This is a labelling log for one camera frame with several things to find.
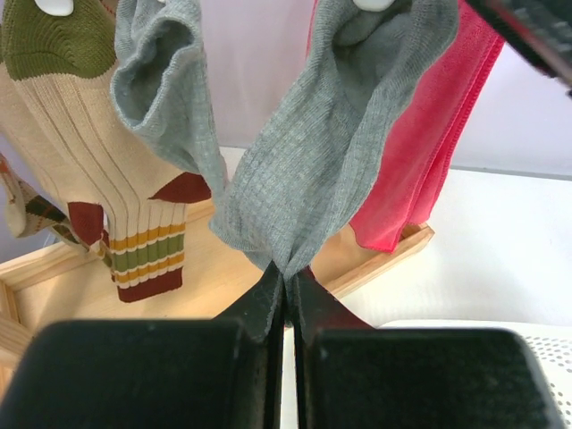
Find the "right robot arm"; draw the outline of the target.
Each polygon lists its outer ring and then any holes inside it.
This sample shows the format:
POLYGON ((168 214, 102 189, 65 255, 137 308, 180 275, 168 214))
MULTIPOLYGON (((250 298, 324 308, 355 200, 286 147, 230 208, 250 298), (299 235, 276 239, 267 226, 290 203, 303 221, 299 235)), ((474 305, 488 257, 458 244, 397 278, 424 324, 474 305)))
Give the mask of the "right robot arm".
POLYGON ((571 87, 569 1, 470 1, 470 7, 532 67, 571 87))

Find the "beige striped sock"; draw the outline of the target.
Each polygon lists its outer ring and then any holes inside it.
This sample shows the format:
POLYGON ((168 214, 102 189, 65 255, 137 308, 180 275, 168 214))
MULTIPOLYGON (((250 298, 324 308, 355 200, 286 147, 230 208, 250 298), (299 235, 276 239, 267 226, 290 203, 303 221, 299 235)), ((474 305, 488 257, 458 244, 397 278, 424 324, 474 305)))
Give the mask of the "beige striped sock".
POLYGON ((66 17, 4 3, 2 133, 129 303, 180 288, 187 206, 210 192, 121 124, 109 94, 116 66, 114 17, 98 1, 66 17))

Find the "grey sock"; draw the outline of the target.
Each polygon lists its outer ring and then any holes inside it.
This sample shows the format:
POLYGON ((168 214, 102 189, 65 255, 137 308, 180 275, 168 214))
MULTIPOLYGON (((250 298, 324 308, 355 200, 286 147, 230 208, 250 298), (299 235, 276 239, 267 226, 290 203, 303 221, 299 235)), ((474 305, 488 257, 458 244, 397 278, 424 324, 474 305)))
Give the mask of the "grey sock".
POLYGON ((227 184, 207 82, 197 1, 121 1, 111 98, 123 125, 159 157, 206 181, 216 204, 227 184))
POLYGON ((366 200, 392 126, 457 31, 454 1, 318 2, 305 67, 240 159, 212 231, 290 282, 366 200))

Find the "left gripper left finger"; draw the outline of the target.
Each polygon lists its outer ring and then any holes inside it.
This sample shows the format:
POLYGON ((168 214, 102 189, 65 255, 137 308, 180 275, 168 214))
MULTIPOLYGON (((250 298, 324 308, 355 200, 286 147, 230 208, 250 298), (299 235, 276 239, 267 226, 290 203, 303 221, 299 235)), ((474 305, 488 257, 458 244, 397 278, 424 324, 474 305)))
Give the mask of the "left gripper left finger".
POLYGON ((212 319, 70 320, 30 343, 4 428, 276 428, 283 282, 274 265, 212 319))

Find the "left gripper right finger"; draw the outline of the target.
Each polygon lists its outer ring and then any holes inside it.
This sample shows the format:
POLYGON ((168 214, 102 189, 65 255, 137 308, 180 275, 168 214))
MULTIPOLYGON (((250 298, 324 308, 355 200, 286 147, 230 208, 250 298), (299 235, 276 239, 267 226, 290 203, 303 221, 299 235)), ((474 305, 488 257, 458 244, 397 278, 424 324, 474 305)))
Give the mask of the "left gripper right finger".
POLYGON ((292 280, 302 428, 561 428, 542 370, 495 328, 374 328, 309 271, 292 280))

